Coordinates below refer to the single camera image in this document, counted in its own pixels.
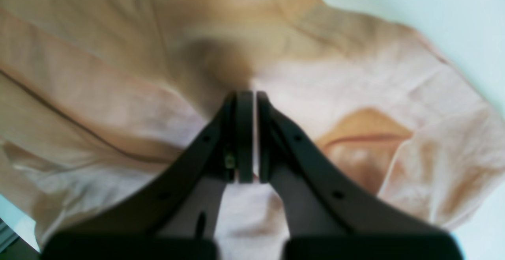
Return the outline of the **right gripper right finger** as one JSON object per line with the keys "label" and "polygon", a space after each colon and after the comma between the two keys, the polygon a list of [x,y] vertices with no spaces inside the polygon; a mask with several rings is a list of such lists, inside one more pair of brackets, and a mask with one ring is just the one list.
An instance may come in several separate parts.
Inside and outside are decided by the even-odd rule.
{"label": "right gripper right finger", "polygon": [[446,231],[377,199],[346,177],[265,92],[256,95],[260,182],[284,206],[283,260],[461,260]]}

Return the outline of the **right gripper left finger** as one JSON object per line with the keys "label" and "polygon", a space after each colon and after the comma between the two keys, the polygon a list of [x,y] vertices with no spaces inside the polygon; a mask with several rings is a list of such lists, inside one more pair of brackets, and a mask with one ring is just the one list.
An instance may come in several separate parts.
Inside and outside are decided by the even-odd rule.
{"label": "right gripper left finger", "polygon": [[230,93],[170,168],[98,216],[64,229],[43,260],[217,260],[228,184],[254,180],[254,95]]}

